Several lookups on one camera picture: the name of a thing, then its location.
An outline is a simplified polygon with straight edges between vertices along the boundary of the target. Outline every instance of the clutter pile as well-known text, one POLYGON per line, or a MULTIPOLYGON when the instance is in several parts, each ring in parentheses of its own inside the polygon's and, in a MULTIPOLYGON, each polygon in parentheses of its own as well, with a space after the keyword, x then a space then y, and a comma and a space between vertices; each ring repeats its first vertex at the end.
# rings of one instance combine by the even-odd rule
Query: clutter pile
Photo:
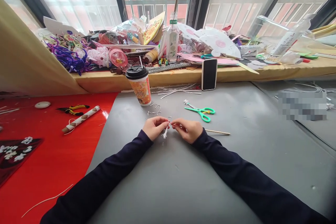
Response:
POLYGON ((308 30, 311 15, 288 30, 277 44, 272 44, 257 37, 230 34, 231 26, 222 30, 213 27, 195 30, 179 23, 177 1, 167 27, 164 26, 166 12, 148 23, 144 15, 133 16, 111 30, 89 31, 87 35, 45 17, 50 35, 42 36, 42 41, 70 73, 79 75, 88 71, 126 74, 128 68, 140 65, 139 56, 145 67, 160 68, 149 74, 190 64, 197 67, 210 58, 217 58, 218 67, 241 66, 254 73, 270 64, 309 62, 288 50, 308 30), (176 64, 182 61, 189 64, 176 64))

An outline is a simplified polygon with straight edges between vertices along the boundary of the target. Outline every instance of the black cup lid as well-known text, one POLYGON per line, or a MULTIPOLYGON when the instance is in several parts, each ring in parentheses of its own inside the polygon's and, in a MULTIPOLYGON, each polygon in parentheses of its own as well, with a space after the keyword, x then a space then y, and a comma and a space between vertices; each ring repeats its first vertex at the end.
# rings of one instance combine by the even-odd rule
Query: black cup lid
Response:
POLYGON ((127 79, 141 79, 148 75, 148 70, 143 66, 131 66, 126 71, 126 78, 127 79))

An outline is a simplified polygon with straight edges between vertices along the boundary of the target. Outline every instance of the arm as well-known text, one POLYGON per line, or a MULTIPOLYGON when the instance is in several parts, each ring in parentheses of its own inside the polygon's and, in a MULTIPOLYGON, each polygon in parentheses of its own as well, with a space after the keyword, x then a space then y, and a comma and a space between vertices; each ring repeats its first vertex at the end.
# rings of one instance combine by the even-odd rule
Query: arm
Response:
POLYGON ((255 165, 228 151, 207 135, 199 122, 178 119, 173 125, 184 140, 203 153, 220 178, 235 191, 263 223, 329 223, 255 165))
POLYGON ((106 158, 82 178, 69 192, 57 199, 41 219, 41 224, 85 223, 111 191, 125 178, 152 146, 153 140, 168 126, 168 119, 148 119, 134 140, 106 158))

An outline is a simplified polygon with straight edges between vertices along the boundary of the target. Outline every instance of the smartphone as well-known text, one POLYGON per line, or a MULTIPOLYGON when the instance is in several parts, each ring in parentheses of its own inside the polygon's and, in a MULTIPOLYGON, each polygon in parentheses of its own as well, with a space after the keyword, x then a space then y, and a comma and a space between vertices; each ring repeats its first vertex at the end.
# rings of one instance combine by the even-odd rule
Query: smartphone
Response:
POLYGON ((217 80, 217 59, 206 59, 202 63, 202 90, 214 90, 217 80))

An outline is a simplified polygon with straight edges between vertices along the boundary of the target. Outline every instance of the purple pipe cleaner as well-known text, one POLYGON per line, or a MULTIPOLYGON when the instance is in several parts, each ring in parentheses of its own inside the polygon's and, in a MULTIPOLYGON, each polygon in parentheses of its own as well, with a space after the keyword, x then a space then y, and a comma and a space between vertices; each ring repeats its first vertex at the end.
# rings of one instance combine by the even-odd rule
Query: purple pipe cleaner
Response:
POLYGON ((87 72, 92 69, 90 67, 91 60, 88 60, 88 62, 86 62, 88 54, 85 49, 82 49, 85 53, 84 57, 79 58, 76 52, 69 51, 68 48, 60 46, 59 45, 60 43, 56 38, 54 37, 51 38, 56 41, 56 45, 47 43, 48 48, 56 56, 56 58, 64 66, 64 68, 68 70, 69 73, 77 72, 79 76, 81 76, 82 72, 87 72))

